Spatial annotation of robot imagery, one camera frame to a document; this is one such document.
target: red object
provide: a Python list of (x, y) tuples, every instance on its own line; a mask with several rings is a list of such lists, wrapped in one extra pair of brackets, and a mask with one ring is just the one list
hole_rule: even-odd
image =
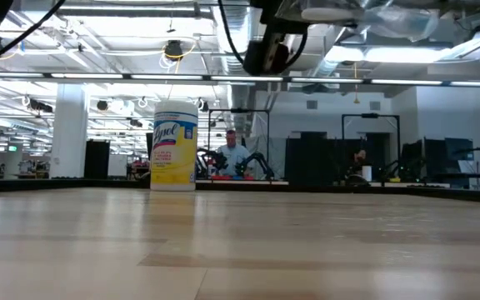
[(224, 175), (212, 175), (212, 180), (231, 180), (233, 177), (231, 176), (224, 176)]

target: metal frame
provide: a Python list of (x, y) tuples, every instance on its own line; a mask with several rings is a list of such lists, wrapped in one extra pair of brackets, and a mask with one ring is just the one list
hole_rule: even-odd
[(401, 128), (400, 128), (400, 122), (399, 122), (399, 115), (382, 115), (382, 114), (376, 114), (376, 113), (357, 113), (357, 114), (343, 114), (342, 115), (342, 152), (345, 153), (346, 151), (346, 118), (347, 117), (360, 117), (360, 118), (371, 118), (371, 119), (377, 119), (377, 118), (395, 118), (396, 119), (396, 131), (397, 131), (397, 160), (399, 161), (399, 158), (401, 157)]
[(234, 108), (234, 109), (209, 109), (208, 110), (208, 129), (207, 129), (207, 150), (210, 150), (210, 129), (212, 120), (212, 114), (217, 113), (266, 113), (266, 160), (270, 161), (270, 111), (267, 109), (243, 109), (243, 108)]
[(232, 76), (164, 73), (85, 72), (0, 72), (0, 78), (28, 82), (56, 83), (154, 83), (154, 84), (235, 84), (235, 83), (339, 83), (404, 87), (480, 88), (480, 81), (374, 79), (344, 77)]

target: wooden table surface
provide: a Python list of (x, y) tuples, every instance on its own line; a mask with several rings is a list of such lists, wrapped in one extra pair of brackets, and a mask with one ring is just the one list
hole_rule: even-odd
[(0, 299), (480, 300), (480, 203), (123, 188), (5, 192)]

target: white column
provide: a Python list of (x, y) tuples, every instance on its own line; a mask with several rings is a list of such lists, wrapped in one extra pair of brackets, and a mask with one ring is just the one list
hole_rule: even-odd
[(23, 160), (23, 144), (10, 142), (5, 153), (4, 179), (17, 179), (16, 174), (20, 173), (19, 163)]
[(81, 178), (84, 174), (88, 96), (82, 84), (58, 84), (50, 178)]

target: black robotic arm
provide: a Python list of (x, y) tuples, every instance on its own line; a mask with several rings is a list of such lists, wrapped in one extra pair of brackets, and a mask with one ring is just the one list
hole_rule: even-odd
[(242, 162), (237, 163), (235, 166), (237, 175), (243, 176), (243, 174), (248, 169), (248, 164), (253, 159), (256, 160), (260, 165), (260, 167), (262, 168), (262, 171), (266, 175), (266, 180), (273, 180), (273, 178), (275, 177), (275, 174), (273, 173), (273, 170), (270, 168), (270, 166), (268, 165), (268, 162), (260, 152), (255, 152), (251, 154), (249, 157), (247, 157), (246, 159), (244, 159)]

